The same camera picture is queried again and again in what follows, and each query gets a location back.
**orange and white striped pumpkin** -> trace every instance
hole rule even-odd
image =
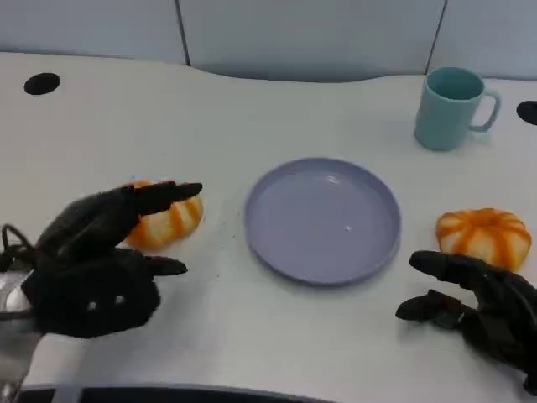
[[[496,208],[447,212],[436,223],[440,250],[482,259],[516,271],[531,247],[531,235],[511,212]]]
[[[137,181],[144,187],[157,181]],[[125,242],[136,249],[161,249],[176,239],[192,233],[200,223],[203,205],[200,195],[173,203],[169,210],[140,218],[140,224],[128,235]]]

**plate rim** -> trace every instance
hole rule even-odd
[[[270,264],[270,262],[267,261],[266,258],[264,258],[256,249],[256,247],[252,243],[252,236],[250,236],[251,229],[249,228],[248,222],[250,217],[250,211],[251,206],[253,203],[253,196],[256,195],[258,192],[257,190],[265,184],[265,182],[274,174],[276,174],[279,170],[284,170],[290,165],[299,165],[299,164],[306,164],[306,163],[315,163],[315,162],[323,162],[323,163],[336,163],[340,165],[349,165],[353,169],[358,168],[359,170],[365,172],[367,175],[370,175],[380,186],[382,186],[388,193],[389,198],[391,198],[395,208],[395,216],[396,216],[396,224],[397,224],[397,230],[396,230],[396,236],[394,237],[394,241],[392,245],[390,245],[389,252],[378,262],[375,262],[374,265],[372,265],[372,268],[363,275],[359,275],[358,277],[352,277],[348,280],[339,280],[339,281],[318,281],[318,280],[308,280],[305,278],[301,278],[299,276],[292,275],[286,271],[283,271],[282,269],[276,267],[276,265]],[[265,266],[268,266],[269,269],[277,272],[279,275],[282,275],[286,278],[292,279],[294,281],[298,281],[300,283],[308,284],[308,285],[319,285],[319,286],[337,286],[337,285],[346,285],[346,284],[352,284],[352,283],[358,283],[363,280],[368,279],[369,277],[372,277],[373,275],[380,273],[388,264],[391,262],[391,260],[394,258],[394,256],[397,254],[401,242],[401,233],[402,233],[402,217],[401,217],[401,209],[399,206],[399,203],[397,201],[397,198],[395,197],[392,189],[376,174],[374,174],[372,171],[370,171],[367,168],[364,168],[363,166],[359,164],[355,164],[354,162],[338,159],[338,158],[330,158],[330,157],[306,157],[306,158],[300,158],[297,160],[289,160],[287,162],[284,162],[280,165],[275,166],[272,170],[269,170],[265,174],[263,174],[261,177],[259,177],[253,187],[250,189],[250,192],[248,193],[248,197],[246,199],[246,202],[244,204],[244,219],[243,219],[243,225],[245,229],[245,235],[246,235],[246,242],[248,244],[249,249],[255,254],[256,258],[260,260],[260,263],[262,263]]]

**purple plate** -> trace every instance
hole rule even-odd
[[[248,198],[245,224],[262,261],[315,285],[379,271],[401,234],[391,190],[360,166],[326,158],[292,161],[261,178]]]

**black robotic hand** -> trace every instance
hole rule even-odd
[[[520,275],[466,256],[419,251],[410,264],[474,292],[478,307],[430,290],[403,302],[395,315],[461,332],[474,348],[525,372],[524,388],[537,395],[537,290]]]
[[[183,263],[147,257],[121,243],[139,217],[167,210],[197,195],[201,184],[163,182],[124,186],[71,203],[35,247],[4,226],[0,271],[27,270],[20,289],[30,308],[0,319],[29,316],[42,333],[93,338],[142,326],[160,303],[154,277],[186,272]],[[21,244],[10,245],[8,233]]]

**round black grommet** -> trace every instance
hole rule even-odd
[[[537,126],[537,101],[524,101],[517,106],[519,117],[529,124]]]
[[[39,73],[31,76],[24,83],[24,90],[29,95],[44,95],[60,85],[60,77],[54,73]]]

